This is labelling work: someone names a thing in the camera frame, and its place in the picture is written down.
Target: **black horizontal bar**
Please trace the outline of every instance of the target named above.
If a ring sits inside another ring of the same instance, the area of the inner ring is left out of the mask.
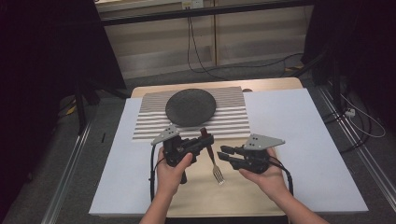
[[[210,15],[219,15],[227,13],[245,12],[245,11],[258,11],[266,9],[284,8],[284,7],[303,7],[314,5],[316,0],[282,0],[271,1],[265,3],[244,4],[239,6],[228,7],[203,7],[189,10],[178,10],[169,12],[159,12],[138,16],[114,17],[102,19],[102,25],[121,25],[128,23],[137,23],[144,21],[164,21],[188,17],[201,17]]]

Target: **striped placemat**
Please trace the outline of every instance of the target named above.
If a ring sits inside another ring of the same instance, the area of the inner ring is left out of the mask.
[[[241,87],[204,89],[216,99],[216,112],[213,117],[197,127],[180,127],[182,138],[200,136],[200,129],[206,127],[216,139],[248,137],[250,128],[246,111],[245,98]],[[171,121],[166,117],[165,107],[169,98],[178,91],[148,93],[143,96],[142,105],[137,116],[133,142],[150,142],[160,134]]]

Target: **brown fork handle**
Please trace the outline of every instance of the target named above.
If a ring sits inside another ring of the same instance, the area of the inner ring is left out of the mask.
[[[203,138],[206,138],[206,137],[209,136],[209,134],[207,133],[206,128],[202,128],[200,131],[201,131],[201,136]],[[213,154],[212,146],[208,146],[206,148],[207,148],[207,152],[209,153],[210,160],[212,160],[213,164],[215,164],[215,155]]]

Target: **black plate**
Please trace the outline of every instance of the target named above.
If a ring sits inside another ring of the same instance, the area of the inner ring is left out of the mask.
[[[173,95],[166,103],[166,116],[172,123],[182,127],[198,126],[216,111],[216,100],[207,91],[187,89]]]

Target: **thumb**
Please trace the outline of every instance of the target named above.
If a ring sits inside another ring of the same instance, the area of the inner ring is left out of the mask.
[[[187,155],[181,160],[181,162],[176,166],[176,169],[183,173],[184,170],[186,170],[187,167],[191,165],[191,160],[192,160],[192,154],[187,153]]]
[[[251,182],[257,184],[259,183],[259,177],[258,175],[251,173],[248,170],[245,169],[239,169],[239,173],[246,179],[250,180]]]

